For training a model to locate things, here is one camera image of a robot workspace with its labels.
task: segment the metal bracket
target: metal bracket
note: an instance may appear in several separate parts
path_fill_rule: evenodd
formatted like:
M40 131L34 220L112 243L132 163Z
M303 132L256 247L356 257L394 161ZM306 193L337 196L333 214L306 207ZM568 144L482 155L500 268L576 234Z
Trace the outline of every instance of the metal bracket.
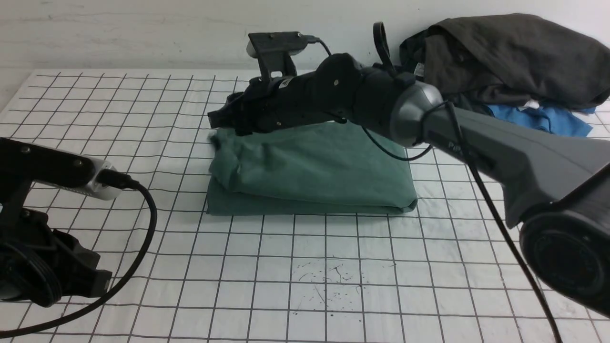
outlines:
M246 51L259 61L263 81L271 80L271 73L279 71L283 77L296 76L291 55L296 55L307 46L307 38L299 32L268 32L248 34L250 43Z

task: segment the white grid mat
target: white grid mat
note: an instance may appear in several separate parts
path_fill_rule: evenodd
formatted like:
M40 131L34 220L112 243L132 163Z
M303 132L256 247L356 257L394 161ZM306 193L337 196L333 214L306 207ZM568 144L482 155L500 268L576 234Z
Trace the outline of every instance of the white grid mat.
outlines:
M411 164L420 201L404 217L204 214L214 151L202 114L256 75L33 72L0 114L0 137L110 161L151 189L160 220L136 277L108 305L6 342L552 341L472 177L441 151ZM590 136L610 139L607 112L610 103L580 115L594 127ZM485 181L503 214L500 186ZM26 206L46 211L51 227L97 251L99 268L119 276L148 225L136 192L99 201L36 185ZM544 289L565 342L610 342L608 319ZM0 330L92 301L65 297L48 309L0 303Z

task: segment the green towel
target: green towel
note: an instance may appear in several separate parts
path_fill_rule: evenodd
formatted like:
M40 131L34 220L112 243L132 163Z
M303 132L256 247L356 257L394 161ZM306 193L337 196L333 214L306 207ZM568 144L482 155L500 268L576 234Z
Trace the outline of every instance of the green towel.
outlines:
M404 156L401 146L374 137ZM212 215L400 214L417 204L409 164L384 154L351 123L243 137L220 129L215 141Z

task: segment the clothing tag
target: clothing tag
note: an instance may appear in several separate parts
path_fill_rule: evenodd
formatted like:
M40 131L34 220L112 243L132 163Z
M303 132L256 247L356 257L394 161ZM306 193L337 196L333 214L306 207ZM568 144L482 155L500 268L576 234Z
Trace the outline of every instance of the clothing tag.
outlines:
M424 64L423 63L418 63L415 66L415 70L413 71L413 75L419 76L420 78L423 78L423 73L424 73Z
M288 84L290 83L291 80L292 80L292 78L287 78L285 80L282 80L282 82L279 83L278 89L282 89L284 87L288 87Z

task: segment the black cable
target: black cable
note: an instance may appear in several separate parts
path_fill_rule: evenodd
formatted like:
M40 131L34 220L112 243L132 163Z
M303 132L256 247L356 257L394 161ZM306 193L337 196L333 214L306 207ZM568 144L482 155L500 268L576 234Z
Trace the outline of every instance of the black cable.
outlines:
M430 115L430 113L434 112L435 110L437 110L438 108L442 107L442 106L446 106L447 102L444 101L432 108L430 108L429 110L427 110L426 112L424 112L422 114L422 119L421 119L421 123L422 123L422 132L423 132L423 123L426 120L426 118L428 117L428 115ZM390 156L391 158L397 159L397 160L401 160L401 161L405 161L405 162L410 162L410 161L414 161L416 159L420 159L422 158L425 154L429 153L432 150L432 145L428 145L428 147L419 155L414 156L414 157L400 157L397 156L393 153L391 153L390 151L388 151L387 149L385 149L383 146L381 146L381 144L379 144L379 142L377 142L373 136L370 134L370 132L363 126L362 130L364 130L364 133L367 134L368 138L371 140L371 142L373 142L381 151L383 151L384 153L386 153L386 155ZM418 142L415 143L415 145L421 143L421 140L418 140Z
M104 183L104 184L108 184L108 185L114 186L116 188L121 188L121 189L130 188L130 189L139 191L144 196L144 199L146 200L146 204L148 204L148 207L150 209L151 218L150 218L150 222L148 223L148 230L146 232L146 237L144 238L142 247L140 248L138 255L135 257L134 262L131 264L130 268L127 270L125 275L123 275L123 277L117 282L117 284L114 285L113 288L108 290L108 292L106 294L102 295L99 299L97 299L93 303L87 305L86 307L84 307L74 313L51 320L46 323L36 324L31 327L19 328L19 329L15 329L15 330L0 331L0 339L24 336L26 334L45 331L45 330L66 324L73 320L76 320L76 319L92 312L96 308L105 304L115 294L117 294L123 288L123 286L125 286L125 284L132 278L132 276L134 276L135 271L138 269L138 267L142 263L142 260L146 256L146 252L148 251L148 248L150 247L151 242L153 241L154 230L155 230L155 227L157 226L157 206L154 203L153 196L150 194L148 189L146 189L146 187L141 185L139 182L132 180L131 177L129 177L129 175L127 175L127 174L122 174L122 173L119 173L114 170L107 170L107 172L105 172L105 173L104 172L100 173L100 176L103 177L105 182L102 182L102 183Z
M391 153L390 151L387 151L383 146L381 146L381 144L379 144L379 142L377 142L373 138L373 136L369 133L369 131L367 129L364 128L364 126L362 127L362 130L364 131L364 133L367 134L367 136L371 140L371 142L373 142L381 151L386 153L386 155L390 156L391 158L394 158L394 159L397 159L397 160L401 160L401 161L405 161L405 162L414 161L416 159L422 158L425 154L429 153L430 150L432 150L432 145L428 145L428 147L421 154L419 154L417 156L414 156L414 157L400 157L398 155L395 155L395 154Z
M458 117L456 116L456 113L455 113L455 110L453 107L453 103L446 102L446 105L447 105L447 112L449 113L449 119L451 120L451 124L453 125L453 128L455 130L457 143L459 144L459 146L462 150L462 155L464 156L466 165L468 166L468 169L470 169L470 172L472 173L473 177L475 178L476 185L479 187L479 190L483 194L485 203L487 204L487 207L489 207L489 210L492 213L493 219L495 220L496 224L498 225L500 232L502 233L502 236L504 237L504 240L506 241L506 244L508 244L508 247L511 249L512 254L515 256L515 259L517 260L517 262L519 263L519 266L523 270L523 273L527 277L529 284L532 287L532 290L536 294L536 297L538 298L538 301L540 302L542 310L544 311L544 314L547 317L548 323L551 325L551 330L553 331L555 341L557 343L561 343L562 342L561 335L559 334L559 329L557 328L557 323L555 322L555 318L553 317L553 314L551 313L551 309L548 307L547 300L544 297L544 294L542 293L540 288L538 287L538 284L536 283L534 276L529 271L527 264L525 263L525 261L521 257L521 254L517 250L515 243L512 241L510 235L508 234L508 230L506 229L506 226L504 225L504 222L502 221L502 218L500 217L500 214L498 213L498 209L495 207L495 205L492 201L492 198L489 195L489 192L487 191L487 188L485 187L483 180L481 179L481 175L479 174L479 171L476 168L475 161L473 160L472 155L470 155L468 141L466 141L466 138L464 137L464 134L462 133L462 129L459 126Z
M324 47L324 50L326 50L326 53L328 54L328 56L332 55L331 54L331 50L328 48L328 46L326 45L326 43L324 43L323 40L318 38L318 43L322 44L322 46Z

